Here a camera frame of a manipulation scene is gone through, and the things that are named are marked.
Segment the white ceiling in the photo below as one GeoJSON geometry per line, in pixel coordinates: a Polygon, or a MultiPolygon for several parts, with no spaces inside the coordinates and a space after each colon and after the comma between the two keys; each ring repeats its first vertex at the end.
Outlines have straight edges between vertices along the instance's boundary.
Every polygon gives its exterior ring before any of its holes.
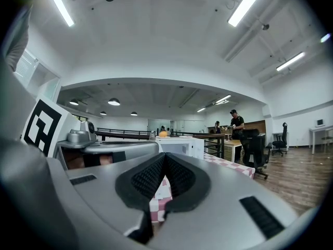
{"type": "MultiPolygon", "coordinates": [[[[68,27],[52,0],[35,0],[31,22],[73,65],[92,46],[112,47],[125,38],[161,37],[205,49],[243,67],[265,84],[283,75],[285,71],[278,73],[275,68],[300,51],[309,54],[298,64],[322,52],[318,42],[323,31],[302,0],[257,0],[240,24],[233,27],[227,20],[239,1],[63,0],[75,22],[68,27]],[[263,31],[261,23],[269,23],[270,28],[263,31]]],[[[137,88],[127,89],[130,92],[124,102],[142,100],[137,88]]],[[[181,98],[171,99],[172,105],[180,103],[181,98]]],[[[167,95],[153,100],[165,101],[169,101],[167,95]]]]}
{"type": "MultiPolygon", "coordinates": [[[[91,85],[63,90],[58,97],[58,103],[71,106],[69,101],[76,98],[88,105],[96,105],[96,108],[104,108],[108,101],[115,97],[124,106],[164,106],[171,108],[182,107],[185,111],[196,112],[212,102],[228,95],[209,90],[191,87],[179,87],[178,85],[151,84],[151,83],[115,83],[91,85]]],[[[230,104],[237,104],[245,99],[240,96],[232,96],[230,104]]]]}

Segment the black railing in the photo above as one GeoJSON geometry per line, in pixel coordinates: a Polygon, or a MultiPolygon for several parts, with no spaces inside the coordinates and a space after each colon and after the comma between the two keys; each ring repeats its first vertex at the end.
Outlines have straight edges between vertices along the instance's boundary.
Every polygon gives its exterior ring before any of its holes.
{"type": "Polygon", "coordinates": [[[172,135],[176,135],[176,136],[184,136],[184,134],[188,134],[188,135],[211,135],[210,133],[199,133],[199,132],[183,132],[183,131],[173,131],[172,135]]]}
{"type": "Polygon", "coordinates": [[[219,158],[224,158],[224,138],[221,137],[221,134],[217,136],[215,139],[217,139],[217,142],[212,142],[211,140],[205,140],[204,141],[204,148],[205,150],[211,150],[213,152],[206,152],[207,154],[219,157],[219,158]]]}
{"type": "MultiPolygon", "coordinates": [[[[107,129],[107,128],[97,128],[95,132],[96,135],[102,136],[102,141],[105,141],[105,137],[114,137],[114,138],[122,138],[122,139],[139,139],[139,140],[148,140],[150,131],[133,131],[133,130],[118,130],[118,129],[107,129]]],[[[195,133],[195,132],[181,132],[174,131],[173,137],[177,137],[179,135],[191,135],[193,138],[203,139],[204,140],[204,148],[209,152],[204,151],[207,154],[214,155],[219,158],[224,158],[224,134],[211,134],[211,133],[195,133]]]]}
{"type": "Polygon", "coordinates": [[[133,131],[133,130],[117,130],[117,129],[107,129],[107,128],[97,128],[97,131],[104,131],[110,133],[121,133],[121,134],[138,134],[138,135],[149,135],[150,131],[133,131]]]}

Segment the checkered tablecloth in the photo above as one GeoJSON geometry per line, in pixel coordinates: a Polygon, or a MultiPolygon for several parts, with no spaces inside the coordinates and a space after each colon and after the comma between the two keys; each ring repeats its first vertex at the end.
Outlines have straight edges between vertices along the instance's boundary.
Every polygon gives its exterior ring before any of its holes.
{"type": "MultiPolygon", "coordinates": [[[[235,169],[236,171],[245,174],[246,176],[249,176],[250,178],[253,179],[254,176],[254,168],[249,168],[240,164],[236,164],[230,161],[227,161],[225,159],[218,158],[216,156],[212,156],[210,154],[204,154],[204,160],[210,163],[215,163],[220,166],[224,166],[227,168],[235,169]]],[[[171,189],[170,189],[170,183],[166,177],[164,177],[161,185],[159,186],[155,196],[153,199],[150,201],[149,206],[150,206],[150,215],[151,215],[151,222],[162,222],[164,221],[164,208],[165,204],[172,200],[171,196],[171,189]],[[169,188],[169,192],[164,198],[160,198],[158,194],[160,193],[161,188],[169,188]]]]}
{"type": "Polygon", "coordinates": [[[249,176],[251,179],[253,179],[255,168],[249,168],[237,163],[230,162],[228,160],[218,158],[216,156],[212,156],[210,154],[204,153],[203,158],[205,161],[210,162],[210,163],[215,163],[227,168],[235,169],[239,171],[240,173],[245,174],[246,176],[249,176]]]}

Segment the monitor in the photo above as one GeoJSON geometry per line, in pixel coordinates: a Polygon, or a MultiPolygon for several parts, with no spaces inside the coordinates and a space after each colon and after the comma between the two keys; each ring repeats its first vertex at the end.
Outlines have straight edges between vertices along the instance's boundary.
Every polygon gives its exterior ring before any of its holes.
{"type": "Polygon", "coordinates": [[[323,119],[318,119],[318,120],[316,121],[316,127],[320,127],[320,126],[324,126],[324,121],[323,121],[323,119]]]}

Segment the black mesh chair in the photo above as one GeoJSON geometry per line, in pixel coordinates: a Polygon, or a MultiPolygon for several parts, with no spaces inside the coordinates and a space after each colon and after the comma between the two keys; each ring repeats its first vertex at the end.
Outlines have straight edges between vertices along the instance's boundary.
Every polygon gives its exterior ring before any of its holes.
{"type": "Polygon", "coordinates": [[[281,136],[277,136],[277,141],[274,141],[272,144],[277,148],[277,150],[272,150],[272,156],[274,156],[274,153],[281,153],[281,156],[283,156],[283,152],[287,154],[287,150],[281,150],[281,148],[287,147],[287,124],[284,122],[282,124],[283,126],[283,133],[282,133],[282,140],[281,136]]]}
{"type": "Polygon", "coordinates": [[[243,134],[240,138],[240,142],[244,149],[243,163],[247,167],[255,168],[255,173],[265,176],[265,180],[268,174],[262,172],[262,169],[266,168],[266,164],[270,159],[271,147],[269,144],[266,148],[268,154],[264,154],[265,149],[265,136],[258,136],[259,131],[243,130],[243,134]],[[250,162],[250,157],[253,155],[253,162],[250,162]]]}

